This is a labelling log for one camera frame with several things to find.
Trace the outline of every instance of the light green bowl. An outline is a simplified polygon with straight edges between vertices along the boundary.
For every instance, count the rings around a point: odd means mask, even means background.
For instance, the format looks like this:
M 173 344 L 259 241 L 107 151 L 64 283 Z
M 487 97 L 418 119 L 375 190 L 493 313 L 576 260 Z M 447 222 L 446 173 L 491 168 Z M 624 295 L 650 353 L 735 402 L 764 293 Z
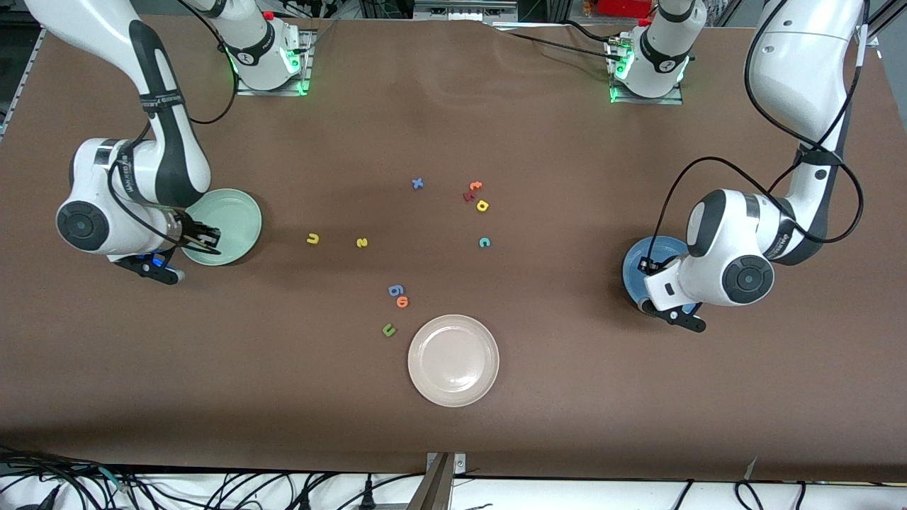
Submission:
M 255 199 L 239 190 L 214 190 L 186 209 L 193 220 L 220 229 L 217 250 L 210 255 L 182 249 L 191 260 L 203 266 L 222 266 L 245 255 L 261 234 L 261 209 Z

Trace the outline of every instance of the beige plate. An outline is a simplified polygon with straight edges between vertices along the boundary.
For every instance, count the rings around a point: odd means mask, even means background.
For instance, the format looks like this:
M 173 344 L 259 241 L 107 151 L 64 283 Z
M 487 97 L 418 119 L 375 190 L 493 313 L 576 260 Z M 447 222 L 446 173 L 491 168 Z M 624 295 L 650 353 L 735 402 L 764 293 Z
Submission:
M 438 406 L 468 406 L 484 397 L 498 377 L 492 333 L 465 315 L 431 319 L 409 347 L 409 377 Z

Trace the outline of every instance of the brown table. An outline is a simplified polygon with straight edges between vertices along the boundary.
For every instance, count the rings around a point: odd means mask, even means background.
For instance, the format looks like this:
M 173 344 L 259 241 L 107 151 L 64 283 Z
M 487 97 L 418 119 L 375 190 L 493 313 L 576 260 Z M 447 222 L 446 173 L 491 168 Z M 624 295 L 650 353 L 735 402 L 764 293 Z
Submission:
M 151 23 L 211 117 L 229 75 L 210 35 Z M 486 475 L 733 479 L 758 456 L 758 478 L 903 478 L 907 144 L 874 52 L 847 143 L 867 196 L 850 239 L 776 268 L 753 306 L 703 308 L 702 335 L 625 296 L 624 254 L 687 162 L 721 155 L 769 182 L 793 157 L 744 95 L 750 37 L 706 30 L 674 107 L 611 104 L 599 59 L 477 23 L 341 22 L 308 97 L 240 97 L 196 127 L 212 187 L 250 192 L 265 229 L 228 267 L 180 254 L 176 287 L 55 231 L 78 145 L 143 119 L 124 75 L 48 37 L 0 145 L 0 439 L 137 464 L 408 471 L 459 450 Z M 461 197 L 476 180 L 484 215 Z M 665 233 L 722 186 L 747 190 L 691 172 Z M 853 213 L 844 176 L 835 193 L 832 232 Z M 501 351 L 465 408 L 430 404 L 406 372 L 410 338 L 445 313 Z

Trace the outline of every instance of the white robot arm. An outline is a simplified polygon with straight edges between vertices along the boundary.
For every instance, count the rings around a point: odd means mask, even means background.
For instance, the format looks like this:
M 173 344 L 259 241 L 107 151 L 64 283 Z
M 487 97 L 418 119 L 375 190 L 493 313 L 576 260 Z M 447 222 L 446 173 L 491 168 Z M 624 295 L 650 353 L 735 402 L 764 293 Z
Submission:
M 155 254 L 189 242 L 212 251 L 219 232 L 174 209 L 190 206 L 208 190 L 210 169 L 161 39 L 129 0 L 26 4 L 51 33 L 129 76 L 156 139 L 95 138 L 82 144 L 70 165 L 71 193 L 57 212 L 61 236 L 143 277 L 178 282 L 181 272 Z
M 706 195 L 690 213 L 688 253 L 645 278 L 651 306 L 640 305 L 643 311 L 661 317 L 659 312 L 678 312 L 690 303 L 754 303 L 774 283 L 770 262 L 795 265 L 821 248 L 796 230 L 794 221 L 816 238 L 827 233 L 848 120 L 839 115 L 847 96 L 844 54 L 862 9 L 863 0 L 766 4 L 759 26 L 767 25 L 754 41 L 749 66 L 752 94 L 776 119 L 824 149 L 799 147 L 790 192 L 777 199 L 784 211 L 765 195 L 732 190 Z
M 629 32 L 632 54 L 614 76 L 634 94 L 661 97 L 680 81 L 689 51 L 706 25 L 702 0 L 661 0 L 649 26 Z
M 208 17 L 227 45 L 236 72 L 249 88 L 269 91 L 299 73 L 299 28 L 272 13 L 263 14 L 254 0 L 185 0 Z

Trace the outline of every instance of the red object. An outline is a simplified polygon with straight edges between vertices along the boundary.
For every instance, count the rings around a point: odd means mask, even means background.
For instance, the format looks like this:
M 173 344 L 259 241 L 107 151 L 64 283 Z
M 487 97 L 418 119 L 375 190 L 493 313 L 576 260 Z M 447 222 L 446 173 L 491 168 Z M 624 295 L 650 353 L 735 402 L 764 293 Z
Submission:
M 624 18 L 644 18 L 652 8 L 652 0 L 599 0 L 600 15 Z

